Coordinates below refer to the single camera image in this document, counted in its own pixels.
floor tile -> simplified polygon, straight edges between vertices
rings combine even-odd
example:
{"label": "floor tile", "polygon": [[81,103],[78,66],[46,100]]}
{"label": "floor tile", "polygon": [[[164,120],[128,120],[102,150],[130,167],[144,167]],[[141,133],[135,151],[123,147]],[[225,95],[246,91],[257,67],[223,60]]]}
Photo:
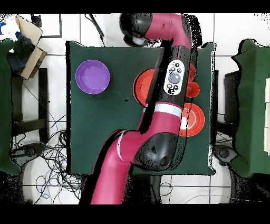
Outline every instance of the floor tile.
{"label": "floor tile", "polygon": [[66,115],[66,63],[64,56],[48,55],[41,64],[48,70],[49,120],[60,119]]}
{"label": "floor tile", "polygon": [[215,13],[216,55],[236,55],[244,39],[270,44],[270,14]]}
{"label": "floor tile", "polygon": [[230,188],[213,188],[211,187],[211,204],[229,204]]}
{"label": "floor tile", "polygon": [[[35,158],[26,165],[23,176],[23,185],[35,185],[37,178],[41,175],[46,176],[49,171],[50,169],[43,158]],[[39,184],[44,183],[44,179],[42,178],[38,179],[38,181]]]}
{"label": "floor tile", "polygon": [[[161,187],[160,192],[161,195],[169,193],[169,187]],[[170,196],[161,197],[161,199],[163,204],[209,204],[209,187],[191,188],[175,186]]]}
{"label": "floor tile", "polygon": [[[107,38],[106,29],[104,25],[104,16],[110,14],[96,14],[94,18],[98,23],[100,29],[102,30],[103,34],[105,35],[105,39]],[[84,14],[81,14],[81,44],[84,46],[103,46],[102,41],[100,40],[99,32],[94,24],[85,18]],[[119,26],[119,23],[114,23],[113,27],[116,29],[116,26]]]}
{"label": "floor tile", "polygon": [[170,192],[172,192],[172,187],[170,187],[170,186],[161,186],[160,187],[160,196],[161,196],[162,204],[169,203]]}
{"label": "floor tile", "polygon": [[39,48],[48,54],[65,54],[66,41],[80,42],[80,15],[61,14],[61,18],[62,38],[41,38],[37,44]]}
{"label": "floor tile", "polygon": [[13,145],[15,146],[16,143],[18,147],[30,143],[39,143],[39,142],[40,142],[40,134],[38,130],[33,130],[31,132],[25,133],[25,135],[21,134],[16,137],[13,137]]}
{"label": "floor tile", "polygon": [[60,17],[62,19],[62,15],[60,14],[40,14],[41,16],[41,30],[42,37],[45,36],[60,36],[60,30],[62,26],[59,22]]}
{"label": "floor tile", "polygon": [[218,73],[218,113],[225,113],[225,102],[224,102],[224,76],[230,72],[238,71],[237,64],[232,60],[231,57],[215,57],[215,69],[219,70]]}
{"label": "floor tile", "polygon": [[226,166],[220,166],[216,158],[212,158],[213,168],[216,174],[211,176],[211,186],[230,186],[230,172]]}
{"label": "floor tile", "polygon": [[164,183],[163,185],[169,185],[168,183],[172,180],[172,175],[162,175],[160,183]]}
{"label": "floor tile", "polygon": [[209,186],[210,176],[204,175],[173,175],[173,186]]}
{"label": "floor tile", "polygon": [[68,191],[61,186],[48,186],[47,188],[42,188],[41,186],[23,186],[24,198],[32,199],[33,203],[36,204],[78,204],[79,200],[73,194],[73,192]]}

purple bowl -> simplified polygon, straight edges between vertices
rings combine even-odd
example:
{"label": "purple bowl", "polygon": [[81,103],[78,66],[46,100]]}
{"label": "purple bowl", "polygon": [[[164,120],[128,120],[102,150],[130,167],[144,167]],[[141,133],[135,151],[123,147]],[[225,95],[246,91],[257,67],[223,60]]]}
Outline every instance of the purple bowl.
{"label": "purple bowl", "polygon": [[75,75],[79,88],[87,94],[100,94],[110,82],[110,73],[105,64],[98,60],[84,61]]}

tangled cables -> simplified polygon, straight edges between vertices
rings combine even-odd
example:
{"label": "tangled cables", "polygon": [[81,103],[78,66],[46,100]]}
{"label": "tangled cables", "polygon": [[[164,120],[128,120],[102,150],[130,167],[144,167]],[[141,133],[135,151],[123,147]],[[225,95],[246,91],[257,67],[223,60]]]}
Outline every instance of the tangled cables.
{"label": "tangled cables", "polygon": [[[56,197],[58,197],[60,204],[62,204],[59,195],[63,189],[72,192],[78,200],[80,199],[79,198],[81,191],[80,176],[68,175],[65,172],[66,130],[57,131],[56,133],[51,135],[50,139],[57,134],[59,135],[58,137],[59,144],[58,145],[46,144],[44,146],[42,154],[40,155],[40,157],[45,160],[50,170],[46,173],[46,175],[44,176],[41,175],[36,179],[36,189],[41,195],[34,204],[37,204],[40,198],[50,199],[51,204],[54,204]],[[43,180],[44,182],[41,186],[41,189],[38,188],[38,186],[40,187],[40,185],[37,184],[38,180],[40,179]],[[57,195],[54,196],[54,199],[52,199],[48,186],[60,187]]]}

dark green tabletop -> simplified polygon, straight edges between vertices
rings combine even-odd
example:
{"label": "dark green tabletop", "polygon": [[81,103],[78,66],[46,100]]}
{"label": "dark green tabletop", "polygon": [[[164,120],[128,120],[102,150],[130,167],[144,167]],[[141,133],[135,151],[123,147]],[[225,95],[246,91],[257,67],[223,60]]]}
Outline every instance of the dark green tabletop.
{"label": "dark green tabletop", "polygon": [[270,78],[270,48],[245,40],[234,57],[241,69],[238,86],[239,126],[235,147],[240,156],[230,165],[242,177],[270,174],[270,156],[264,152],[265,81]]}
{"label": "dark green tabletop", "polygon": [[[171,170],[135,173],[212,175],[209,161],[209,108],[211,90],[211,53],[214,44],[198,50],[196,82],[200,94],[194,98],[205,114],[202,131],[187,138],[180,137],[178,152]],[[154,68],[159,48],[94,48],[70,42],[71,61],[71,173],[89,174],[106,138],[116,129],[136,129],[143,107],[134,99],[132,84],[143,70]],[[88,95],[75,81],[78,66],[86,60],[99,60],[110,71],[108,88],[98,95]]]}
{"label": "dark green tabletop", "polygon": [[9,39],[0,41],[0,171],[17,175],[21,169],[9,159],[12,130],[11,66],[7,53],[16,44]]}

black plastic part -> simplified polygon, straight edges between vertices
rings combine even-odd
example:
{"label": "black plastic part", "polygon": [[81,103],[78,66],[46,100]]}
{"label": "black plastic part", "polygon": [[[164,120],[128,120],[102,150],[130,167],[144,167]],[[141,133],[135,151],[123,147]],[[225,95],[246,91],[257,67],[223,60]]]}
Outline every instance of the black plastic part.
{"label": "black plastic part", "polygon": [[225,74],[224,91],[225,91],[225,114],[224,121],[228,123],[237,123],[237,88],[240,83],[240,71]]}
{"label": "black plastic part", "polygon": [[22,114],[22,87],[23,87],[23,77],[18,74],[12,73],[12,120],[20,122],[23,120]]}
{"label": "black plastic part", "polygon": [[161,176],[132,174],[133,167],[127,177],[123,204],[161,204]]}
{"label": "black plastic part", "polygon": [[120,29],[124,35],[144,37],[152,23],[152,13],[123,13]]}
{"label": "black plastic part", "polygon": [[155,73],[153,75],[146,103],[149,104],[150,101],[169,101],[170,96],[166,94],[163,90],[163,85],[167,72],[167,66],[169,64],[168,58],[170,57],[171,43],[168,41],[163,41],[161,43],[162,50],[160,51],[158,61],[155,67]]}
{"label": "black plastic part", "polygon": [[185,72],[184,77],[182,81],[182,88],[181,92],[175,96],[171,97],[171,102],[174,104],[177,104],[181,107],[184,107],[185,97],[186,97],[186,91],[187,91],[187,82],[188,82],[188,72],[189,72],[189,63],[190,63],[190,50],[184,46],[178,47],[179,49],[175,52],[178,53],[180,51],[180,57],[178,60],[183,62],[185,66]]}
{"label": "black plastic part", "polygon": [[187,15],[187,17],[188,17],[188,21],[189,21],[189,25],[190,25],[191,33],[192,33],[192,43],[193,43],[192,47],[198,48],[202,46],[203,44],[200,23],[197,17],[194,15]]}
{"label": "black plastic part", "polygon": [[197,68],[198,50],[197,48],[191,48],[190,63]]}
{"label": "black plastic part", "polygon": [[137,151],[134,164],[144,170],[166,170],[175,155],[177,140],[178,135],[172,133],[151,136]]}
{"label": "black plastic part", "polygon": [[182,24],[183,24],[183,30],[188,37],[189,41],[192,42],[192,33],[191,33],[191,27],[189,24],[189,15],[182,14]]}
{"label": "black plastic part", "polygon": [[215,70],[212,77],[212,95],[210,108],[210,143],[216,143],[217,139],[217,110],[218,110],[218,70]]}
{"label": "black plastic part", "polygon": [[38,118],[45,120],[45,126],[38,130],[40,134],[40,141],[47,143],[49,141],[49,129],[48,129],[48,69],[38,69]]}
{"label": "black plastic part", "polygon": [[89,14],[89,16],[90,16],[90,18],[91,18],[93,24],[94,24],[95,27],[97,28],[99,34],[100,34],[102,37],[104,37],[104,33],[103,33],[102,30],[100,29],[100,27],[99,27],[98,23],[96,22],[96,20],[95,20],[93,14]]}
{"label": "black plastic part", "polygon": [[230,203],[270,203],[270,175],[253,174],[249,178],[242,178],[231,170],[230,176],[232,180]]}
{"label": "black plastic part", "polygon": [[132,37],[129,35],[125,35],[123,38],[124,42],[128,45],[128,46],[135,46],[138,47],[140,45],[137,45],[133,42]]}

